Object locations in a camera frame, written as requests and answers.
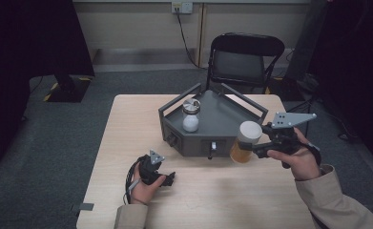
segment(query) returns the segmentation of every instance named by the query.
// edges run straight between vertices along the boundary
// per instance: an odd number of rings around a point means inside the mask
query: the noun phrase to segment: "electrical outlet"
[[[172,13],[182,12],[182,3],[181,2],[172,2]]]
[[[193,3],[182,3],[182,13],[192,13],[193,12]]]

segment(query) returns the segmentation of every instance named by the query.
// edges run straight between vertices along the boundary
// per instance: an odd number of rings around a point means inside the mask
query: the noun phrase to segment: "beige sleeve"
[[[332,166],[321,167],[326,172],[325,175],[296,181],[297,190],[312,214],[328,228],[372,229],[373,214],[355,199],[342,193]]]
[[[117,209],[114,229],[143,229],[148,207],[142,204],[127,204]]]

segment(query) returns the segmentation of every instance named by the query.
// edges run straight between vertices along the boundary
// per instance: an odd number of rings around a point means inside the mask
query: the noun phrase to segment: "glass jar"
[[[187,132],[195,132],[198,129],[200,102],[194,98],[188,98],[183,102],[183,129]]]
[[[258,143],[262,135],[262,129],[260,125],[254,121],[244,121],[239,126],[238,135],[234,141],[234,145],[230,151],[230,157],[235,162],[246,163],[252,157],[252,150],[240,149],[238,142],[250,143],[255,145]]]

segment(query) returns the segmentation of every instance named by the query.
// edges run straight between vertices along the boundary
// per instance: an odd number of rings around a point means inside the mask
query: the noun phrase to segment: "person's left hand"
[[[135,166],[135,173],[133,180],[140,179],[141,176],[139,174],[139,162]],[[140,180],[135,188],[132,190],[132,199],[131,204],[148,204],[150,203],[151,199],[153,199],[156,190],[161,186],[163,181],[165,181],[165,176],[162,175],[159,177],[154,183],[151,185],[147,185],[142,180]]]

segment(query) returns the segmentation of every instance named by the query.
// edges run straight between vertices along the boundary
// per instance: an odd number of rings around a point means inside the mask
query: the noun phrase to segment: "wooden table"
[[[283,112],[275,95],[247,95],[269,110]],[[272,158],[246,164],[230,157],[183,157],[162,140],[158,109],[167,94],[118,95],[112,106],[77,228],[114,228],[131,165],[150,149],[165,156],[159,172],[176,172],[172,187],[161,187],[150,204],[147,228],[314,228],[290,170]],[[259,142],[269,139],[264,135]]]

